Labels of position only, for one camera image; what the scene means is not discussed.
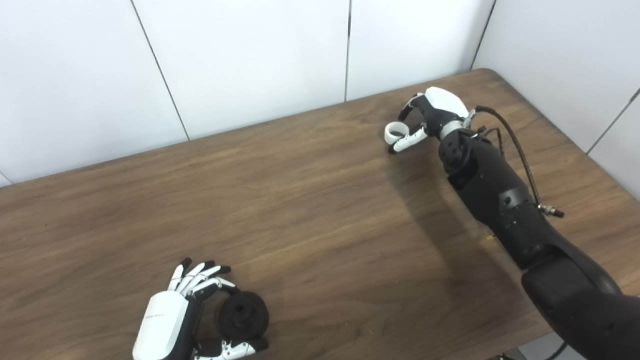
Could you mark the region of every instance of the robot finger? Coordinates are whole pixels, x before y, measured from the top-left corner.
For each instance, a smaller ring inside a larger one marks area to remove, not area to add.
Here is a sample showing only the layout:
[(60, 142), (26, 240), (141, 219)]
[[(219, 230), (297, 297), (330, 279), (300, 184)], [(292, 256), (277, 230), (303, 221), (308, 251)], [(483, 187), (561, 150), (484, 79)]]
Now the robot finger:
[(184, 272), (189, 268), (189, 266), (191, 266), (192, 262), (193, 260), (191, 260), (191, 258), (182, 260), (180, 265), (175, 268), (173, 276), (171, 277), (171, 282), (169, 283), (169, 288), (167, 290), (175, 291), (178, 288), (178, 285), (182, 281), (182, 276), (184, 276)]
[(215, 266), (215, 262), (213, 261), (205, 261), (204, 263), (200, 263), (198, 264), (198, 266), (194, 267), (180, 282), (180, 285), (178, 285), (178, 288), (175, 290), (179, 293), (182, 293), (182, 291), (184, 289), (187, 288), (187, 286), (189, 286), (189, 283), (191, 282), (191, 280), (193, 280), (193, 278), (198, 275), (201, 271), (206, 270), (208, 268), (211, 268), (213, 266)]
[(200, 272), (198, 275), (194, 276), (194, 278), (189, 282), (186, 288), (182, 290), (181, 294), (186, 296), (191, 292), (193, 288), (198, 286), (203, 281), (209, 280), (214, 275), (222, 275), (228, 274), (231, 272), (231, 268), (229, 266), (214, 266), (208, 270), (204, 270)]
[(409, 117), (409, 114), (411, 113), (411, 111), (415, 108), (415, 105), (413, 104), (413, 101), (416, 100), (417, 98), (419, 98), (420, 96), (424, 96), (424, 94), (422, 93), (418, 93), (415, 94), (404, 106), (404, 108), (402, 109), (402, 111), (400, 111), (400, 115), (398, 115), (398, 120), (400, 121), (405, 121), (407, 117)]

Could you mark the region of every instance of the white wall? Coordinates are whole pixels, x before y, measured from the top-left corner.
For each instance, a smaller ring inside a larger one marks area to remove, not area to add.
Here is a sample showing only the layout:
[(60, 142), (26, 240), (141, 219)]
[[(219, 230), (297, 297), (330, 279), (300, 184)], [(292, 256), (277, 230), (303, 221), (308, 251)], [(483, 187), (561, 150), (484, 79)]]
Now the white wall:
[(0, 49), (13, 182), (186, 140), (129, 0), (2, 1)]
[(0, 186), (467, 71), (493, 4), (133, 1), (0, 3)]
[(640, 101), (636, 98), (589, 155), (620, 185), (640, 200), (638, 134), (640, 134)]
[(474, 68), (497, 71), (588, 151), (640, 85), (638, 19), (639, 1), (498, 0)]
[(191, 138), (344, 101), (349, 0), (134, 0)]
[(493, 0), (353, 0), (347, 100), (469, 71)]

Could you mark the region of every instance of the robotic hand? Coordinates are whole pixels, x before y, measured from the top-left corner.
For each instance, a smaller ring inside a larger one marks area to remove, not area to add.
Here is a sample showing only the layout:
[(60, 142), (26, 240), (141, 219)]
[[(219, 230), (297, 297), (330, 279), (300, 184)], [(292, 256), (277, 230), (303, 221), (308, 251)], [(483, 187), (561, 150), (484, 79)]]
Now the robotic hand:
[[(219, 275), (229, 266), (206, 261), (191, 271), (191, 259), (178, 265), (166, 291), (149, 301), (136, 344), (134, 360), (231, 360), (265, 350), (262, 337), (269, 326), (269, 313), (256, 294), (240, 291)], [(197, 342), (204, 301), (223, 290), (231, 295), (218, 314), (223, 339)]]

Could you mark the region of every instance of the white robotic hand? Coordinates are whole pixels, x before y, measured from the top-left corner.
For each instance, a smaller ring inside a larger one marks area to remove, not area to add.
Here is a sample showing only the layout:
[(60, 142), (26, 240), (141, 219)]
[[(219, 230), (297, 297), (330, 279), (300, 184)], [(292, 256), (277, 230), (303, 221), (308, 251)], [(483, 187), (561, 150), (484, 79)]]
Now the white robotic hand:
[[(206, 261), (187, 273), (191, 262), (189, 258), (181, 262), (167, 291), (149, 301), (133, 348), (134, 360), (231, 360), (267, 349), (269, 343), (262, 337), (269, 325), (264, 301), (218, 277), (231, 272), (230, 267)], [(204, 301), (218, 290), (231, 295), (218, 314), (224, 338), (199, 343), (196, 335)]]
[[(415, 108), (420, 110), (425, 121), (409, 129), (404, 121)], [(406, 103), (398, 116), (400, 122), (391, 122), (387, 125), (385, 141), (389, 144), (388, 151), (390, 154), (397, 154), (430, 136), (443, 139), (451, 131), (468, 129), (475, 115), (475, 111), (467, 111), (467, 107), (459, 97), (447, 90), (432, 86), (424, 94), (415, 94)]]

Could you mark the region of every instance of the black fingertip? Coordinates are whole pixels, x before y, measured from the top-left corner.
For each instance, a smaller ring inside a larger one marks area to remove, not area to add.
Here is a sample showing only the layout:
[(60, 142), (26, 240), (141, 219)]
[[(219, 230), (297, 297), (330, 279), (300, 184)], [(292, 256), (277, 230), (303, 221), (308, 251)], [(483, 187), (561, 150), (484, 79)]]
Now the black fingertip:
[(204, 268), (202, 270), (203, 271), (204, 270), (208, 270), (208, 269), (210, 269), (210, 268), (212, 268), (214, 266), (216, 266), (216, 262), (215, 261), (213, 261), (213, 260), (205, 261), (204, 262)]
[(265, 338), (249, 340), (247, 341), (247, 344), (251, 345), (256, 352), (267, 350), (269, 348), (269, 342)]
[(231, 272), (231, 266), (221, 266), (220, 271), (217, 273), (217, 275), (229, 274), (230, 272)]
[(180, 265), (182, 265), (182, 268), (184, 269), (183, 272), (187, 272), (187, 269), (189, 268), (189, 266), (191, 266), (191, 264), (193, 264), (193, 260), (191, 260), (191, 258), (186, 258), (184, 260), (182, 260), (182, 262), (180, 263)]

